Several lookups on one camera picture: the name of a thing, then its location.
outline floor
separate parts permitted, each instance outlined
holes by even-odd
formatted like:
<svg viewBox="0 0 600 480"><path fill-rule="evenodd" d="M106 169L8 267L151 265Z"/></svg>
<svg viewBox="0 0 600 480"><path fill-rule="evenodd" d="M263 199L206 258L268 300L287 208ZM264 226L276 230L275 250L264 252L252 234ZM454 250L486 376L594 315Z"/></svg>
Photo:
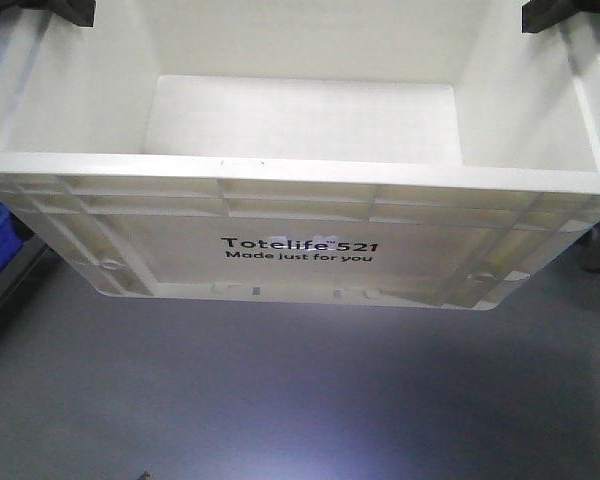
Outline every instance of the floor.
<svg viewBox="0 0 600 480"><path fill-rule="evenodd" d="M0 480L600 480L579 254L490 312L116 299L62 265L0 343Z"/></svg>

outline white plastic crate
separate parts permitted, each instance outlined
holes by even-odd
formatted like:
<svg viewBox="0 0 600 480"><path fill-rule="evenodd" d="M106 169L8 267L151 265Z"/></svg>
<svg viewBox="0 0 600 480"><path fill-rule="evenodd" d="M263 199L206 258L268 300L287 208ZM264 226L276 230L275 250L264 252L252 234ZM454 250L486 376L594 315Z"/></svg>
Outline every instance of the white plastic crate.
<svg viewBox="0 0 600 480"><path fill-rule="evenodd" d="M600 17L99 0L0 22L0 200L110 295L486 309L600 219Z"/></svg>

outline gray floor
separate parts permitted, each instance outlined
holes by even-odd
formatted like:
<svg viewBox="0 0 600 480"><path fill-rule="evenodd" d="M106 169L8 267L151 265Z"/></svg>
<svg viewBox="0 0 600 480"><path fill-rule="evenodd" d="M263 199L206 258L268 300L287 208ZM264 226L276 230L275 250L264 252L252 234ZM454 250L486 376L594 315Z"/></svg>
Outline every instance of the gray floor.
<svg viewBox="0 0 600 480"><path fill-rule="evenodd" d="M0 344L0 480L600 479L600 275L491 312L127 300L63 266Z"/></svg>

